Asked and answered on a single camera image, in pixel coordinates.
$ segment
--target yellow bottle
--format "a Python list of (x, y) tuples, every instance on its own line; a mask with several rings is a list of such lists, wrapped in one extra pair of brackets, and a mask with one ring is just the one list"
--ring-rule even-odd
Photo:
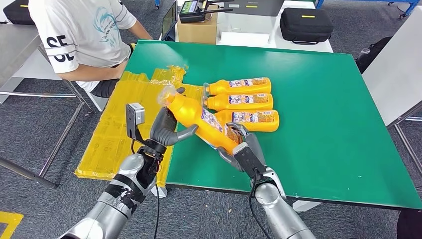
[(196, 135), (214, 149), (221, 146), (231, 154), (241, 143), (240, 136), (234, 130), (221, 124), (214, 114), (202, 108), (197, 100), (177, 93), (173, 85), (164, 87), (158, 96), (158, 102), (167, 106), (183, 126), (197, 124)]
[(249, 131), (274, 132), (280, 124), (278, 112), (275, 110), (223, 110), (214, 115), (221, 124), (239, 123)]
[(271, 82), (268, 77), (242, 79), (234, 81), (219, 80), (204, 84), (204, 95), (270, 93)]
[(221, 110), (272, 110), (273, 97), (267, 93), (226, 95), (220, 94), (203, 99), (204, 107)]

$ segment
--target bottle cap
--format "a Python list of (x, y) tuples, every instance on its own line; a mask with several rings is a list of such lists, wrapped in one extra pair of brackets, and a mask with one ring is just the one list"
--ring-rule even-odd
[(204, 96), (210, 95), (210, 85), (208, 83), (204, 83)]
[(202, 99), (201, 99), (201, 105), (202, 105), (202, 107), (204, 107), (204, 108), (208, 108), (208, 97), (206, 97), (206, 96), (202, 96)]
[(176, 95), (176, 87), (173, 85), (166, 85), (158, 94), (157, 102), (162, 106), (168, 106)]

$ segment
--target white t-shirt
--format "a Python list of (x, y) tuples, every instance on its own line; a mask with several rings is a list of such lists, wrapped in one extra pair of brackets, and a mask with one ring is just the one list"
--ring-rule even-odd
[[(119, 29), (129, 29), (136, 18), (120, 0), (29, 0), (29, 12), (55, 73), (79, 64), (111, 67), (130, 55)], [(77, 81), (92, 91), (99, 81)]]

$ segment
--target cardboard box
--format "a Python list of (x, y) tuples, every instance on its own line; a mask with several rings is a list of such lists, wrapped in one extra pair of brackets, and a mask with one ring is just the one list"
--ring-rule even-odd
[[(217, 9), (211, 5), (208, 10)], [(181, 23), (177, 22), (177, 33), (179, 42), (196, 42), (214, 44), (217, 37), (217, 13), (207, 14), (203, 22)]]

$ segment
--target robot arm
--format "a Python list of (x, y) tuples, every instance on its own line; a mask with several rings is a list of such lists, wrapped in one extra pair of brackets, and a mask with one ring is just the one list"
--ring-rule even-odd
[(227, 126), (243, 136), (244, 142), (233, 150), (233, 156), (223, 148), (218, 148), (218, 153), (236, 169), (248, 174), (252, 185), (251, 196), (254, 195), (264, 208), (274, 236), (278, 239), (315, 239), (299, 215), (286, 203), (280, 179), (273, 169), (265, 165), (256, 136), (240, 124), (228, 123)]
[(174, 132), (176, 119), (167, 108), (162, 108), (151, 128), (150, 139), (143, 140), (137, 126), (144, 119), (145, 109), (140, 104), (126, 105), (127, 134), (143, 146), (123, 161), (92, 210), (58, 239), (116, 239), (155, 186), (167, 146), (194, 135), (198, 129), (193, 125)]
[[(144, 140), (138, 125), (144, 123), (145, 110), (140, 104), (126, 105), (127, 135), (143, 144), (136, 153), (128, 156), (116, 176), (98, 198), (97, 204), (76, 225), (58, 239), (116, 239), (136, 208), (156, 184), (156, 174), (167, 146), (195, 134), (193, 125), (174, 132), (176, 119), (167, 109), (159, 112), (150, 133)], [(220, 156), (251, 179), (251, 195), (264, 208), (273, 234), (279, 239), (315, 239), (296, 212), (285, 202), (277, 174), (265, 164), (256, 136), (239, 124), (228, 123), (244, 138), (233, 154), (218, 148)]]

